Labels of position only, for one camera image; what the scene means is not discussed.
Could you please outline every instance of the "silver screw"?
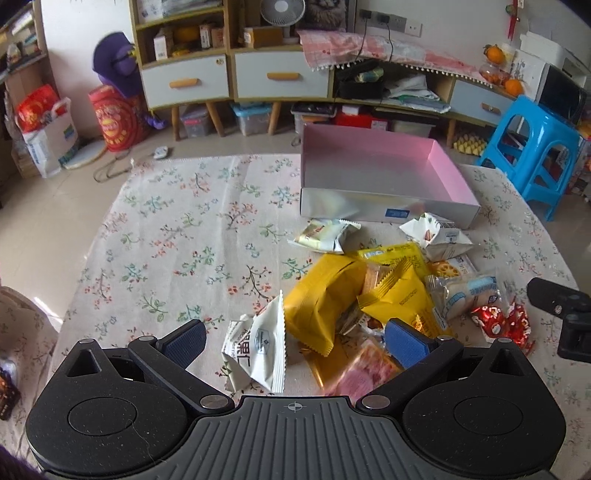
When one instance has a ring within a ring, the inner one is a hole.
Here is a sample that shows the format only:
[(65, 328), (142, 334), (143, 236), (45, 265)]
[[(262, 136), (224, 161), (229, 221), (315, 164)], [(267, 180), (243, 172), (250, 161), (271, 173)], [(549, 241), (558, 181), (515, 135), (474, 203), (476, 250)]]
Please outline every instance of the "silver screw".
[(209, 410), (224, 408), (228, 404), (228, 399), (222, 395), (208, 395), (201, 399), (201, 406)]
[(382, 410), (390, 405), (390, 400), (383, 395), (368, 395), (361, 400), (361, 404), (370, 410)]

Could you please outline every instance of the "gray ribbed panel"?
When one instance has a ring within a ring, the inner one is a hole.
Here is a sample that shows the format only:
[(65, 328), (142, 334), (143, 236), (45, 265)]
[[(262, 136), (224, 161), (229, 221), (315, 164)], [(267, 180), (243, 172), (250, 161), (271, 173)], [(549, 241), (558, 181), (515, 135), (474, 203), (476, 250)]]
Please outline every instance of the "gray ribbed panel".
[[(294, 403), (301, 409), (288, 408)], [(250, 397), (238, 411), (199, 420), (175, 454), (125, 480), (461, 478), (414, 453), (393, 422), (361, 415), (343, 398)], [(553, 477), (537, 473), (522, 478)]]

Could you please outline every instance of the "cat picture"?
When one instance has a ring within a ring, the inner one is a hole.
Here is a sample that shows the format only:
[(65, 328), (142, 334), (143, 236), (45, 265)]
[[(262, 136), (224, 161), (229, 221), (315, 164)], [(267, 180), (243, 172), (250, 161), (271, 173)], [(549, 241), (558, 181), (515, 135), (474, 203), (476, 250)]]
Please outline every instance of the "cat picture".
[(346, 31), (347, 5), (345, 0), (307, 0), (304, 27)]

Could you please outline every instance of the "orange drawer handle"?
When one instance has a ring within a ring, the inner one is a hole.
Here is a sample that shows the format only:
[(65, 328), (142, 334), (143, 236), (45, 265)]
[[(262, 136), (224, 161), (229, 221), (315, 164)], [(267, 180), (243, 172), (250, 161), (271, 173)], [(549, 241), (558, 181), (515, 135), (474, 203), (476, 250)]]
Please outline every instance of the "orange drawer handle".
[(486, 110), (487, 112), (496, 113), (497, 115), (501, 114), (501, 109), (497, 108), (496, 106), (490, 106), (485, 103), (481, 103), (480, 106), (483, 110)]
[(175, 80), (174, 82), (170, 82), (171, 88), (187, 88), (187, 87), (195, 87), (199, 85), (201, 81), (199, 79), (183, 79), (183, 80)]
[(297, 72), (269, 72), (267, 73), (267, 78), (269, 80), (279, 80), (279, 81), (293, 81), (299, 80), (300, 74)]

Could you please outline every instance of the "open box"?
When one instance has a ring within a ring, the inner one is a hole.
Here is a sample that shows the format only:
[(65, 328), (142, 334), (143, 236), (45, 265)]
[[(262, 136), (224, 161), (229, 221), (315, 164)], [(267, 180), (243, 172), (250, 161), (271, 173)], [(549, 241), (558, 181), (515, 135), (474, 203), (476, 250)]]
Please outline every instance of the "open box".
[(304, 128), (304, 217), (403, 223), (430, 212), (467, 229), (479, 209), (435, 140), (337, 125)]

